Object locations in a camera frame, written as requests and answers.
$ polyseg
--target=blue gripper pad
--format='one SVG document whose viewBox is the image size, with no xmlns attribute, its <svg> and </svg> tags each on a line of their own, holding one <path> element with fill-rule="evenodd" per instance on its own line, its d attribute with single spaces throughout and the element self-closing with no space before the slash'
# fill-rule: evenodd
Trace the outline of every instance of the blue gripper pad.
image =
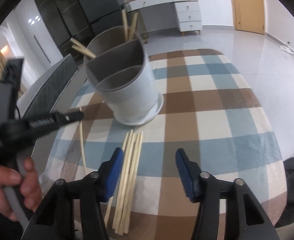
<svg viewBox="0 0 294 240">
<path fill-rule="evenodd" d="M 100 175 L 103 187 L 103 196 L 101 202 L 108 202 L 114 195 L 115 187 L 123 165 L 124 152 L 121 148 L 116 148 L 111 159 L 100 165 L 98 173 Z"/>
<path fill-rule="evenodd" d="M 200 167 L 188 159 L 184 149 L 178 149 L 175 158 L 186 196 L 193 203 L 199 202 L 199 197 L 202 195 L 199 185 Z"/>
</svg>

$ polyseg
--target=wooden sticks in pot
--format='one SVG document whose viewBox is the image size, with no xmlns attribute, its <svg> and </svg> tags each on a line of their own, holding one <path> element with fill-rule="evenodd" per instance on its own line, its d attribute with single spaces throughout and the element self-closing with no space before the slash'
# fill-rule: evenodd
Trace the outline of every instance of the wooden sticks in pot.
<svg viewBox="0 0 294 240">
<path fill-rule="evenodd" d="M 123 20 L 125 41 L 130 41 L 134 38 L 134 34 L 137 28 L 138 12 L 135 12 L 133 16 L 133 19 L 131 21 L 131 27 L 128 26 L 126 9 L 123 9 L 121 11 L 121 18 Z"/>
<path fill-rule="evenodd" d="M 143 132 L 138 135 L 133 130 L 126 135 L 122 149 L 125 151 L 124 163 L 119 180 L 118 196 L 116 203 L 115 216 L 112 228 L 116 234 L 123 235 L 128 233 L 130 212 L 134 198 L 134 189 L 136 184 L 136 176 L 143 141 Z M 109 199 L 107 212 L 105 215 L 105 225 L 108 223 L 110 215 L 112 198 Z"/>
<path fill-rule="evenodd" d="M 71 38 L 70 41 L 74 44 L 71 46 L 74 50 L 77 50 L 79 53 L 81 53 L 87 57 L 90 57 L 90 58 L 96 57 L 96 55 L 94 53 L 92 53 L 89 49 L 87 49 L 79 41 L 76 41 L 74 38 Z"/>
</svg>

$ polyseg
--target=baseboard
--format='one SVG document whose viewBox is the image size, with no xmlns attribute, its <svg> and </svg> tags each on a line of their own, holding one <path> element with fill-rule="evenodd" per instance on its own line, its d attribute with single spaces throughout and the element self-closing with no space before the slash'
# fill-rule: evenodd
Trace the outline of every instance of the baseboard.
<svg viewBox="0 0 294 240">
<path fill-rule="evenodd" d="M 203 25 L 203 30 L 232 30 L 234 31 L 234 26 L 226 26 L 226 25 Z M 163 30 L 156 30 L 148 32 L 149 36 L 156 36 L 156 35 L 169 35 L 169 34 L 180 34 L 180 31 L 177 27 L 163 29 Z"/>
<path fill-rule="evenodd" d="M 272 39 L 273 41 L 277 42 L 279 45 L 289 47 L 289 48 L 294 52 L 294 50 L 293 50 L 290 46 L 288 46 L 287 44 L 283 43 L 282 41 L 280 41 L 280 40 L 277 39 L 276 37 L 272 36 L 271 34 L 266 33 L 265 35 L 266 35 L 268 38 Z"/>
<path fill-rule="evenodd" d="M 203 30 L 231 30 L 234 31 L 234 26 L 227 25 L 203 25 Z"/>
</svg>

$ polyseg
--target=wooden door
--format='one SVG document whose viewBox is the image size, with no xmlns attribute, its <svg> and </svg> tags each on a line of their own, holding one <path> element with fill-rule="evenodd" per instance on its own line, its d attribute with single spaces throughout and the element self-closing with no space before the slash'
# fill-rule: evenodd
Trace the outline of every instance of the wooden door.
<svg viewBox="0 0 294 240">
<path fill-rule="evenodd" d="M 236 30 L 265 33 L 263 0 L 233 0 Z"/>
</svg>

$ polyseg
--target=dresser drawer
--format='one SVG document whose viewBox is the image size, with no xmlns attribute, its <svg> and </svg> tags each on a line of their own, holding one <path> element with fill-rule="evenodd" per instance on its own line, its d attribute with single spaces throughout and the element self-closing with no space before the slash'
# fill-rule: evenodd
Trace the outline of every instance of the dresser drawer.
<svg viewBox="0 0 294 240">
<path fill-rule="evenodd" d="M 186 1 L 186 0 L 134 0 L 131 2 L 127 2 L 124 4 L 124 7 L 127 12 L 137 10 L 140 8 L 153 6 L 156 4 L 162 4 L 162 3 L 170 3 L 170 2 L 177 2 L 177 1 Z"/>
<path fill-rule="evenodd" d="M 179 30 L 181 32 L 200 31 L 202 29 L 203 29 L 203 25 L 202 25 L 201 21 L 179 23 Z"/>
<path fill-rule="evenodd" d="M 177 2 L 175 7 L 176 12 L 200 11 L 198 1 Z"/>
<path fill-rule="evenodd" d="M 200 11 L 178 12 L 177 17 L 180 23 L 201 21 Z"/>
</svg>

